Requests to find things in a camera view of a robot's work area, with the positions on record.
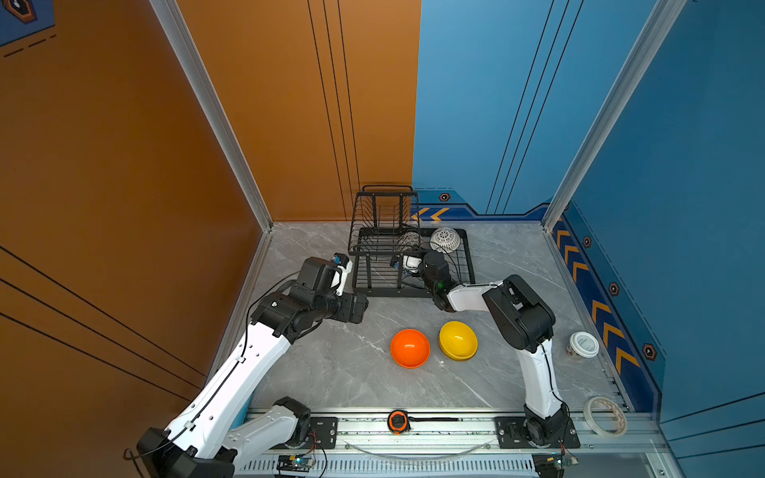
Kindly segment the brown floral patterned bowl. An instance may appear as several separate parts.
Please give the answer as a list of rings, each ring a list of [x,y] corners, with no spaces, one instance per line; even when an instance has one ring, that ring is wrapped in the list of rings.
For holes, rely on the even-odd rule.
[[[416,231],[408,231],[398,237],[398,251],[416,251],[422,247],[422,237]]]

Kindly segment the yellow bowl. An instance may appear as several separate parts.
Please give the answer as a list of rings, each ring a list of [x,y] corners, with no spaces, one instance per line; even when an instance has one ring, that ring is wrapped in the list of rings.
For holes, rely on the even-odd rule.
[[[466,324],[451,321],[444,324],[438,334],[440,350],[456,362],[472,359],[478,352],[478,338]]]

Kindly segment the orange bowl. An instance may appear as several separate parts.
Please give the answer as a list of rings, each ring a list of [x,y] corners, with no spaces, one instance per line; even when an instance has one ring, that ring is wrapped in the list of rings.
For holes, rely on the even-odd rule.
[[[430,358],[430,341],[418,330],[402,330],[392,338],[390,354],[402,368],[420,368]]]

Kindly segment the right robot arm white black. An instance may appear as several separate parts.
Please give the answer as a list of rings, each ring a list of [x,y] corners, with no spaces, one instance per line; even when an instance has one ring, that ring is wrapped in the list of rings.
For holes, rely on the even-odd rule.
[[[555,316],[519,275],[486,284],[455,282],[441,252],[420,254],[416,266],[434,305],[457,313],[488,312],[507,344],[516,350],[525,386],[525,429],[536,447],[562,445],[572,425],[570,408],[562,400],[553,353]]]

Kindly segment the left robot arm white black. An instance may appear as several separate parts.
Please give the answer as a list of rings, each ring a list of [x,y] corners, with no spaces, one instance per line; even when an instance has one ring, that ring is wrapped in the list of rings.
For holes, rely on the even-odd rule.
[[[300,338],[326,320],[359,324],[369,301],[346,292],[354,263],[345,254],[306,259],[257,300],[239,343],[199,395],[164,428],[149,428],[123,455],[145,477],[231,477],[248,459],[278,445],[310,441],[311,410],[281,398],[255,420],[236,418],[265,374]]]

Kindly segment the orange black tape measure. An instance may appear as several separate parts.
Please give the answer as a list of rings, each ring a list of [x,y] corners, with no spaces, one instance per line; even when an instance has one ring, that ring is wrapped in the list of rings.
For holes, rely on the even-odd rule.
[[[394,410],[388,415],[386,420],[388,430],[396,435],[401,435],[410,430],[410,419],[408,413],[404,410]]]

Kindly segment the left green circuit board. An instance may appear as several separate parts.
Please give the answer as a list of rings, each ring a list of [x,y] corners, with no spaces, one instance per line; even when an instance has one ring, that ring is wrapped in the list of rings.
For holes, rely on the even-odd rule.
[[[276,472],[285,476],[307,476],[314,470],[316,463],[316,459],[310,455],[279,455]]]

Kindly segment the green circuit board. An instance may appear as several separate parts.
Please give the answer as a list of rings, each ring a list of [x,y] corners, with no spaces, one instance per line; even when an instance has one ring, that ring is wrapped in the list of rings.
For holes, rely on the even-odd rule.
[[[532,458],[539,478],[564,478],[568,468],[580,463],[580,460],[571,454],[533,455]]]
[[[316,463],[316,459],[310,455],[279,455],[276,472],[285,476],[307,476],[314,470]]]

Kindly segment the clear tape roll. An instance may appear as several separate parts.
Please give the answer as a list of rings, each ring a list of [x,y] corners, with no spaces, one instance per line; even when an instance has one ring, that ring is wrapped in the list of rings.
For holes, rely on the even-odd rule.
[[[620,438],[629,429],[625,412],[605,396],[590,398],[584,405],[583,416],[589,428],[603,438]]]

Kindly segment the right green circuit board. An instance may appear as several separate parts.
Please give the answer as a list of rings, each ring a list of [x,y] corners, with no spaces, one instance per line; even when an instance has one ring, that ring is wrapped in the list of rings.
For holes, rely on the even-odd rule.
[[[539,478],[564,478],[568,468],[580,463],[580,460],[571,454],[533,455],[532,458]]]

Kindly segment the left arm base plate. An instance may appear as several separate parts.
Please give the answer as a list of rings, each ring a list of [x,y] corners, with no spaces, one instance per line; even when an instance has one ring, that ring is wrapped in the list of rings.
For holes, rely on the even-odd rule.
[[[337,445],[339,418],[337,416],[312,416],[305,435],[299,441],[278,444],[272,450],[302,449],[307,450],[318,444],[325,451],[333,450]]]

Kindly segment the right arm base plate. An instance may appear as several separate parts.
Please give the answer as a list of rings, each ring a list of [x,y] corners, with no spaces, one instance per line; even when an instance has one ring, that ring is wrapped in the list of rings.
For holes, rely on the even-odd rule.
[[[563,412],[547,419],[535,415],[498,416],[494,425],[501,449],[581,447],[573,421]]]

